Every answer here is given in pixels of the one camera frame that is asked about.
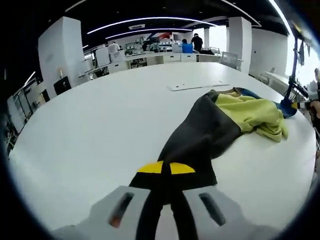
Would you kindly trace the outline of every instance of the ceiling light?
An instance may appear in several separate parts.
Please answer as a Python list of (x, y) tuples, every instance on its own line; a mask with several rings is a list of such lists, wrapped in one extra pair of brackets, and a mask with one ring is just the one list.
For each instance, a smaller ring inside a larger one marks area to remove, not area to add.
[(24, 86), (28, 84), (28, 82), (30, 81), (30, 79), (32, 78), (33, 75), (35, 75), (36, 71), (34, 71), (31, 76), (28, 78), (28, 80), (25, 82)]
[(139, 33), (139, 32), (146, 32), (146, 31), (192, 31), (191, 29), (185, 29), (185, 28), (151, 28), (151, 29), (143, 29), (143, 30), (136, 30), (136, 31), (128, 31), (124, 33), (120, 33), (113, 36), (107, 36), (105, 39), (111, 39), (114, 37), (126, 35), (126, 34), (133, 34), (133, 33)]
[(252, 19), (256, 24), (256, 25), (252, 25), (253, 27), (262, 27), (261, 24), (255, 20), (252, 16), (250, 16), (248, 13), (246, 13), (245, 11), (243, 11), (240, 7), (237, 7), (234, 3), (228, 2), (227, 0), (221, 0), (222, 2), (229, 4), (230, 6), (234, 7), (235, 9), (238, 9), (240, 12), (242, 12), (243, 14), (247, 15), (250, 19)]
[(95, 30), (89, 31), (87, 34), (92, 34), (96, 31), (99, 31), (101, 29), (105, 29), (111, 26), (115, 26), (118, 24), (124, 24), (124, 23), (129, 23), (129, 22), (134, 22), (134, 21), (141, 21), (141, 20), (152, 20), (152, 19), (170, 19), (170, 20), (182, 20), (182, 21), (190, 21), (190, 22), (197, 22), (197, 23), (201, 23), (201, 24), (207, 24), (210, 26), (214, 26), (216, 27), (216, 24), (210, 23), (210, 22), (206, 22), (206, 21), (201, 21), (201, 20), (196, 20), (196, 19), (192, 19), (192, 18), (184, 18), (184, 17), (175, 17), (175, 16), (153, 16), (153, 17), (142, 17), (142, 18), (135, 18), (135, 19), (130, 19), (130, 20), (124, 20), (124, 21), (118, 21), (115, 23), (111, 23), (109, 25), (105, 25), (102, 27), (99, 27)]
[(276, 4), (275, 0), (268, 0), (270, 2), (270, 4), (273, 6), (274, 10), (276, 10), (276, 12), (279, 14), (280, 18), (282, 19), (285, 27), (286, 27), (286, 30), (288, 31), (288, 33), (290, 35), (294, 35), (291, 28), (290, 28), (290, 25), (289, 25), (289, 22), (288, 20), (286, 19), (284, 13), (281, 11), (280, 7)]
[(66, 12), (70, 11), (71, 9), (73, 9), (74, 7), (84, 3), (85, 1), (87, 1), (87, 0), (78, 1), (77, 3), (73, 4), (71, 7), (67, 8), (66, 10), (64, 10), (64, 12), (66, 13)]

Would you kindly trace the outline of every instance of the white round table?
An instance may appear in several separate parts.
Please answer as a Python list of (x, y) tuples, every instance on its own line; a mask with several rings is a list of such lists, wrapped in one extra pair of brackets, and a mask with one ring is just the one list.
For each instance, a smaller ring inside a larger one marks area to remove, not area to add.
[[(103, 76), (41, 106), (10, 153), (14, 180), (40, 221), (53, 230), (77, 224), (91, 206), (137, 170), (157, 161), (171, 133), (210, 87), (168, 86), (222, 80), (262, 98), (283, 97), (237, 70), (213, 62), (147, 66)], [(216, 187), (254, 224), (283, 229), (303, 205), (316, 153), (312, 126), (298, 111), (289, 137), (276, 143), (256, 133), (239, 137), (212, 160)]]

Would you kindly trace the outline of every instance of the yellow cloth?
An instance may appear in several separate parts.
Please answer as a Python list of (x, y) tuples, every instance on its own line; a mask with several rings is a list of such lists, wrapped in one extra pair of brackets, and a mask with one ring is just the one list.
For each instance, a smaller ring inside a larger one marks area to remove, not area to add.
[(276, 142), (288, 137), (284, 116), (276, 105), (267, 99), (237, 96), (237, 92), (220, 93), (215, 104), (228, 115), (244, 133), (255, 131)]

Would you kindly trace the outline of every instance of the ceiling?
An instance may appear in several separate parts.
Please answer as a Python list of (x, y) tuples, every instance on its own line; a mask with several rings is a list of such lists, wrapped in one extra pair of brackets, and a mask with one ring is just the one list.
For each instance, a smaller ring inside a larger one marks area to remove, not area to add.
[[(181, 17), (205, 20), (222, 16), (222, 20), (212, 21), (217, 25), (228, 25), (228, 17), (242, 16), (257, 25), (246, 14), (222, 0), (127, 0), (101, 1), (83, 0), (81, 4), (65, 12), (79, 0), (23, 1), (19, 6), (13, 2), (11, 16), (13, 20), (4, 28), (9, 34), (7, 43), (2, 46), (5, 54), (4, 64), (8, 69), (8, 78), (13, 88), (21, 87), (33, 71), (41, 77), (38, 59), (38, 37), (62, 16), (81, 21), (82, 43), (95, 47), (107, 42), (106, 37), (129, 32), (129, 26), (145, 24), (145, 28), (182, 28), (192, 22), (181, 20), (142, 20), (123, 23), (87, 34), (96, 28), (119, 21), (146, 17)], [(238, 8), (247, 12), (261, 24), (260, 29), (286, 35), (287, 31), (276, 11), (267, 0), (230, 0)], [(203, 27), (203, 24), (190, 27)]]

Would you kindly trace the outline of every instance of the man in black shirt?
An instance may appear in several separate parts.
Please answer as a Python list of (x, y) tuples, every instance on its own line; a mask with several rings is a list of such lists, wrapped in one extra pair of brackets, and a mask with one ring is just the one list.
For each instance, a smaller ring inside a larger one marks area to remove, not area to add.
[(194, 36), (193, 36), (193, 38), (191, 40), (191, 43), (194, 44), (194, 49), (197, 50), (200, 53), (203, 41), (202, 41), (202, 38), (199, 37), (198, 33), (194, 34)]

